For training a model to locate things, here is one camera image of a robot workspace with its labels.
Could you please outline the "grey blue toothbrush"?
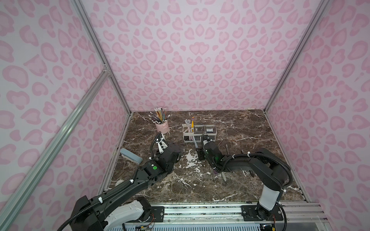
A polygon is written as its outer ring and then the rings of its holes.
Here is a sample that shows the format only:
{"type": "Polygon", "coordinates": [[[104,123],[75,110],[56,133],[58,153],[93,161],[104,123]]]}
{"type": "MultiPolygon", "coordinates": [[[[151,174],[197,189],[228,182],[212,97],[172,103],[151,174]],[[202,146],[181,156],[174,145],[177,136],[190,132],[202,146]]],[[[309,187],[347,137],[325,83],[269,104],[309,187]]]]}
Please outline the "grey blue toothbrush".
{"type": "Polygon", "coordinates": [[[197,150],[198,149],[198,144],[197,144],[197,141],[196,141],[196,138],[195,138],[195,135],[194,134],[193,134],[192,138],[193,138],[193,142],[195,144],[195,148],[197,150]]]}

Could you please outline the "pink toothbrush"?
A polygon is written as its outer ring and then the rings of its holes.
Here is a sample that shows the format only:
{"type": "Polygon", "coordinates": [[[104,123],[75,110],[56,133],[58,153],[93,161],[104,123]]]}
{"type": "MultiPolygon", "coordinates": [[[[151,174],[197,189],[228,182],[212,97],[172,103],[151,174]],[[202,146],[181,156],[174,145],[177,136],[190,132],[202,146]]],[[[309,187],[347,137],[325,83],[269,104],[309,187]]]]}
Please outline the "pink toothbrush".
{"type": "MultiPolygon", "coordinates": [[[[191,120],[190,119],[187,120],[187,126],[188,126],[189,133],[192,133],[193,131],[192,131],[191,120]]],[[[189,139],[192,141],[193,140],[193,136],[190,135],[189,136],[189,139]]]]}

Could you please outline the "light blue toothbrush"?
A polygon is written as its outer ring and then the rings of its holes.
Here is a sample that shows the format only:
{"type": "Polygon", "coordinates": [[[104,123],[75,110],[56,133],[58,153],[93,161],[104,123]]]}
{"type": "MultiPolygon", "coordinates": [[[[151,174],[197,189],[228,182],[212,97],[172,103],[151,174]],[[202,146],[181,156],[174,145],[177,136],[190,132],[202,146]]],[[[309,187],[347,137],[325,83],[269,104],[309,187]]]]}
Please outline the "light blue toothbrush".
{"type": "Polygon", "coordinates": [[[189,119],[186,119],[186,120],[185,120],[185,123],[186,123],[186,125],[187,125],[188,133],[190,133],[190,132],[191,132],[191,128],[190,128],[190,120],[189,120],[189,119]]]}

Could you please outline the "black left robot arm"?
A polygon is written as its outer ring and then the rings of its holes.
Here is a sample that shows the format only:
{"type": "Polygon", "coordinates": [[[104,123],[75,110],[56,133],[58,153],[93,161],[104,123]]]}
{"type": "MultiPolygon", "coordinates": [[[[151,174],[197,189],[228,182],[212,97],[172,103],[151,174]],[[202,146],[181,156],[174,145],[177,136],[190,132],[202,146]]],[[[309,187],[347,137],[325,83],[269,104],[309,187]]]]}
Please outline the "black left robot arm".
{"type": "Polygon", "coordinates": [[[108,217],[112,212],[137,193],[160,182],[173,172],[181,159],[181,148],[168,143],[159,132],[150,146],[151,159],[139,166],[133,176],[91,199],[83,196],[77,200],[70,218],[58,228],[67,226],[73,231],[104,231],[108,229],[108,217]]]}

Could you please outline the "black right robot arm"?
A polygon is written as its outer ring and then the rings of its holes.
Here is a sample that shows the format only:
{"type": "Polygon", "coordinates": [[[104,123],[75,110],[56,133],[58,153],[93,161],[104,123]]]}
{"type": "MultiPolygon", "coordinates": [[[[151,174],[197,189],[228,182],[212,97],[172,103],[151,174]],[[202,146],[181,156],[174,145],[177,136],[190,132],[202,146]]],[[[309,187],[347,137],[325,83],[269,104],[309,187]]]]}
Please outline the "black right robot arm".
{"type": "Polygon", "coordinates": [[[207,160],[215,172],[251,171],[262,181],[263,190],[256,206],[260,213],[271,212],[284,190],[293,183],[288,164],[266,148],[256,153],[225,156],[208,135],[203,134],[200,141],[199,159],[207,160]]]}

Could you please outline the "cream toothbrush holder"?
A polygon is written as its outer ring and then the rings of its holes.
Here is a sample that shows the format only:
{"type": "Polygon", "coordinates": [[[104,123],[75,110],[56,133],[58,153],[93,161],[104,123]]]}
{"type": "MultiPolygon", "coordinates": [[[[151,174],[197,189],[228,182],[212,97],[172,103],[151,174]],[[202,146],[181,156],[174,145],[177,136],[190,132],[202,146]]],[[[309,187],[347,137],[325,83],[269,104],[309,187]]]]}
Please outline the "cream toothbrush holder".
{"type": "Polygon", "coordinates": [[[193,133],[188,133],[187,125],[183,124],[182,125],[183,130],[183,140],[185,143],[193,142],[189,140],[189,136],[195,135],[196,141],[200,142],[201,136],[208,135],[212,140],[216,140],[217,136],[217,128],[215,125],[195,125],[194,126],[194,132],[193,133]]]}

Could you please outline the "pink pencil cup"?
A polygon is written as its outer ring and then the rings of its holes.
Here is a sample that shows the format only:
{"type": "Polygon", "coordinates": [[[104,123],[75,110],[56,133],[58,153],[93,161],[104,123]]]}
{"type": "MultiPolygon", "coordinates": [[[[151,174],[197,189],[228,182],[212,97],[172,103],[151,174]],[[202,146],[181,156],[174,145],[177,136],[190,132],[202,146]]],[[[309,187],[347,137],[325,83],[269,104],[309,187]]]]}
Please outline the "pink pencil cup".
{"type": "Polygon", "coordinates": [[[163,121],[161,124],[155,124],[155,125],[156,125],[157,132],[161,132],[162,134],[166,134],[170,130],[167,120],[163,121]]]}

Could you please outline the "coloured pencils bunch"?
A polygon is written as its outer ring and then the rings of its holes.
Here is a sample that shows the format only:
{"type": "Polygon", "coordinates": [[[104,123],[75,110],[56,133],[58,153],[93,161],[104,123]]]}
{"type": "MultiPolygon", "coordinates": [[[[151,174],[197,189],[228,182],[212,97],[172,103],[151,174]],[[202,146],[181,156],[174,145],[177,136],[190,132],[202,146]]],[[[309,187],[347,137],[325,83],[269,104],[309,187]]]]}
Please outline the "coloured pencils bunch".
{"type": "Polygon", "coordinates": [[[168,118],[171,116],[166,108],[155,108],[154,112],[149,112],[148,114],[150,120],[155,124],[164,124],[168,121],[168,118]]]}

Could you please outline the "grey blue box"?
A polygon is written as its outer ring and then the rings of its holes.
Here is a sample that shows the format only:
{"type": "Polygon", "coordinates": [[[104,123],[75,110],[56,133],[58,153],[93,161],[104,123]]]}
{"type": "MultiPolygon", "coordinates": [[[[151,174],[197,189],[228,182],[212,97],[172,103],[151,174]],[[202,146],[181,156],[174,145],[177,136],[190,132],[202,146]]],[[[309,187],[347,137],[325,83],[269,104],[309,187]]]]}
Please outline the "grey blue box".
{"type": "Polygon", "coordinates": [[[138,155],[134,154],[133,152],[125,149],[125,148],[122,148],[120,149],[120,155],[122,157],[124,157],[125,159],[133,162],[133,163],[136,163],[136,164],[141,164],[143,159],[141,157],[139,157],[138,155]]]}

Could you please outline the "white tape roll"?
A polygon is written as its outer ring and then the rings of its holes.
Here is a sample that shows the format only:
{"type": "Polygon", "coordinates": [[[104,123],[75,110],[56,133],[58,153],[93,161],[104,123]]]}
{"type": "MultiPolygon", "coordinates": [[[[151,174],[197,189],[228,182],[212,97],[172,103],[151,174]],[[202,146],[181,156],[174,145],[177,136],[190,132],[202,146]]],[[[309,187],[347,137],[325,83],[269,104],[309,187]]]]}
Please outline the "white tape roll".
{"type": "Polygon", "coordinates": [[[124,180],[118,180],[116,183],[115,183],[115,186],[117,187],[118,185],[120,185],[121,183],[123,183],[124,180]]]}

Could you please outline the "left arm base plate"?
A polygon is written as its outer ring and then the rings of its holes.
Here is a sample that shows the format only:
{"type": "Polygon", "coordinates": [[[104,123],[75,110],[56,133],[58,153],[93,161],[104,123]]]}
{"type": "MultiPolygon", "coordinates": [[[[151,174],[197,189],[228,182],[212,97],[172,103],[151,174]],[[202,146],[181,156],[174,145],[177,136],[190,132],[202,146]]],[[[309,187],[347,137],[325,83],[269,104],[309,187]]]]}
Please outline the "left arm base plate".
{"type": "Polygon", "coordinates": [[[165,214],[165,207],[151,207],[144,212],[143,222],[163,222],[165,214]]]}

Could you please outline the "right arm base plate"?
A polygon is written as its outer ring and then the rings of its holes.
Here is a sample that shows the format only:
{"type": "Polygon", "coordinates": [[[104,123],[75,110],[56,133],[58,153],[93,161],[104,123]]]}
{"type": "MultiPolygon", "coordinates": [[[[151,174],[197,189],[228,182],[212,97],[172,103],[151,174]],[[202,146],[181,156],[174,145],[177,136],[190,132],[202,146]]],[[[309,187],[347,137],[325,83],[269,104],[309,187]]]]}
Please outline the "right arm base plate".
{"type": "Polygon", "coordinates": [[[244,221],[283,221],[284,216],[279,206],[274,206],[272,211],[266,210],[258,205],[241,206],[241,215],[244,221]]]}

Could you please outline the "aluminium frame rail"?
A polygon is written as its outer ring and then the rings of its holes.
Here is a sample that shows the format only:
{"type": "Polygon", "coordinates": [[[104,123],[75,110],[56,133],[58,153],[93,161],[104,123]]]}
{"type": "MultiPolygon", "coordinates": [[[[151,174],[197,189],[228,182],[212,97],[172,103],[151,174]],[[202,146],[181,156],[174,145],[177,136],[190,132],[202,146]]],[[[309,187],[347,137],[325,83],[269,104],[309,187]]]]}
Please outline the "aluminium frame rail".
{"type": "Polygon", "coordinates": [[[241,206],[256,203],[152,203],[165,207],[163,222],[143,222],[145,208],[138,201],[118,207],[108,217],[104,231],[330,231],[327,216],[317,203],[284,202],[277,204],[283,221],[244,221],[241,206]]]}

